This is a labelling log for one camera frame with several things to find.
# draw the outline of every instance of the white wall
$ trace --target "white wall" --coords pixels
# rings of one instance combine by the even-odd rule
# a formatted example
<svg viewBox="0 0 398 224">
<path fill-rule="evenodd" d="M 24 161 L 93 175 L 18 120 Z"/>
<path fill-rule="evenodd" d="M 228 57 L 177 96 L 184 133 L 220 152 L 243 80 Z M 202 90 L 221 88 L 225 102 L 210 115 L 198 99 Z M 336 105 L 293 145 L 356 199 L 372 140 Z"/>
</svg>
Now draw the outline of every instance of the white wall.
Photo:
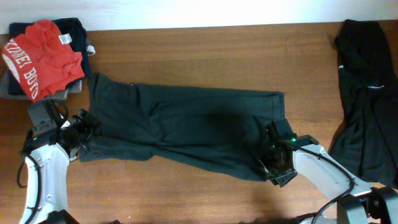
<svg viewBox="0 0 398 224">
<path fill-rule="evenodd" d="M 398 0 L 0 0 L 11 22 L 78 17 L 87 30 L 398 19 Z"/>
</svg>

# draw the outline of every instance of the clothing label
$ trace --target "clothing label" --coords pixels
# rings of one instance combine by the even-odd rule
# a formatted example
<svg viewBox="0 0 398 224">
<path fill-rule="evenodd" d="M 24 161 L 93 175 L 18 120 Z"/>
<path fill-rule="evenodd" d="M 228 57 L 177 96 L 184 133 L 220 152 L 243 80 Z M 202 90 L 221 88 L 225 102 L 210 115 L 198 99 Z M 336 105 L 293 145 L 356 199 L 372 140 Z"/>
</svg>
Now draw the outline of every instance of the clothing label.
<svg viewBox="0 0 398 224">
<path fill-rule="evenodd" d="M 72 38 L 69 34 L 59 35 L 58 37 L 60 38 L 62 44 L 69 44 L 72 42 Z"/>
<path fill-rule="evenodd" d="M 94 48 L 94 46 L 89 45 L 89 46 L 87 46 L 86 49 L 87 49 L 87 54 L 88 54 L 88 56 L 92 56 L 92 55 L 95 54 L 95 48 Z"/>
</svg>

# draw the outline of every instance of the folded clothes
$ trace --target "folded clothes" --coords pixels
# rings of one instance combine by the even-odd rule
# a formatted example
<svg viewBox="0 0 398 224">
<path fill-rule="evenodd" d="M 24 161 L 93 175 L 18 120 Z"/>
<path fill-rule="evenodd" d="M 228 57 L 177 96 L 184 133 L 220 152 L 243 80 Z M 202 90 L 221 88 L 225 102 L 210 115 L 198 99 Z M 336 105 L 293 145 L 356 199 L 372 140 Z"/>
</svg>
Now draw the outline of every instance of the folded clothes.
<svg viewBox="0 0 398 224">
<path fill-rule="evenodd" d="M 8 93 L 9 80 L 14 77 L 9 69 L 7 69 L 0 80 L 0 98 L 10 100 L 30 100 L 27 95 L 10 95 Z M 54 95 L 48 95 L 42 100 L 66 100 L 71 93 L 81 93 L 83 91 L 83 80 L 79 80 L 66 90 L 59 90 Z"/>
<path fill-rule="evenodd" d="M 81 152 L 98 159 L 144 161 L 153 155 L 240 179 L 267 180 L 259 158 L 266 125 L 285 118 L 280 92 L 88 80 L 90 113 L 101 128 Z"/>
<path fill-rule="evenodd" d="M 27 97 L 27 95 L 10 95 L 8 94 L 8 84 L 9 84 L 9 80 L 10 77 L 12 76 L 12 73 L 10 70 L 6 70 L 3 74 L 3 76 L 1 77 L 0 80 L 0 98 L 3 99 L 10 99 L 10 100 L 30 100 L 29 97 Z M 48 95 L 44 98 L 42 98 L 42 100 L 66 100 L 68 98 L 68 94 L 70 93 L 71 89 L 66 89 L 66 90 L 60 90 L 57 91 L 54 95 Z"/>
<path fill-rule="evenodd" d="M 74 52 L 60 36 L 52 21 L 42 20 L 10 39 L 2 50 L 7 66 L 33 102 L 84 77 L 81 52 Z"/>
<path fill-rule="evenodd" d="M 74 52 L 81 52 L 82 61 L 81 67 L 85 73 L 85 77 L 91 77 L 93 75 L 90 63 L 88 60 L 88 52 L 86 50 L 86 30 L 83 28 L 81 22 L 77 18 L 66 18 L 57 19 L 53 21 L 59 28 L 61 34 L 69 34 L 72 42 L 69 43 L 70 47 Z M 25 33 L 26 27 L 31 26 L 33 23 L 20 23 L 15 22 L 9 26 L 9 37 L 14 38 L 19 34 Z M 25 95 L 25 92 L 19 85 L 19 82 L 14 78 L 10 78 L 8 93 L 10 95 Z"/>
</svg>

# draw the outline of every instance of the dark green pants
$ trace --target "dark green pants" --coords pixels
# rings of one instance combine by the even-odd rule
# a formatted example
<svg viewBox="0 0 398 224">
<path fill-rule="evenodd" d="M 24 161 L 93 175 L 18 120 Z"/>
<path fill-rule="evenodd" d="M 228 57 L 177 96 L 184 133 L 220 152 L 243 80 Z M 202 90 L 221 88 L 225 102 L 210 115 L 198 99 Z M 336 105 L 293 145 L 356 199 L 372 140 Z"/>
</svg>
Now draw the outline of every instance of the dark green pants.
<svg viewBox="0 0 398 224">
<path fill-rule="evenodd" d="M 279 92 L 88 81 L 100 133 L 82 161 L 173 159 L 240 179 L 264 181 L 259 158 L 266 125 L 283 119 Z"/>
</svg>

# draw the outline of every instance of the wooden table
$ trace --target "wooden table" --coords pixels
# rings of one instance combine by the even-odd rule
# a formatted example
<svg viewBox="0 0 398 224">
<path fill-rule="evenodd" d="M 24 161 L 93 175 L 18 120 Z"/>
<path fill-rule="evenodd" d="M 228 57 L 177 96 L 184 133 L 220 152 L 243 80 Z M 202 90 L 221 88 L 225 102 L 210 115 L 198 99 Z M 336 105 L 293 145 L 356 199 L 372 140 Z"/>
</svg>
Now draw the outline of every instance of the wooden table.
<svg viewBox="0 0 398 224">
<path fill-rule="evenodd" d="M 394 65 L 398 23 L 383 22 Z M 343 120 L 333 38 L 341 23 L 89 32 L 93 71 L 125 83 L 272 90 L 285 93 L 298 134 L 325 149 Z M 6 36 L 0 36 L 1 43 Z M 5 69 L 0 63 L 0 71 Z M 0 100 L 0 223 L 17 223 L 25 189 L 16 184 L 28 101 Z M 88 109 L 88 88 L 69 95 L 71 113 Z M 22 173 L 25 181 L 26 170 Z M 249 223 L 316 212 L 327 199 L 306 178 L 283 188 L 239 180 L 161 157 L 71 163 L 70 213 L 81 223 Z M 334 209 L 326 212 L 333 216 Z"/>
</svg>

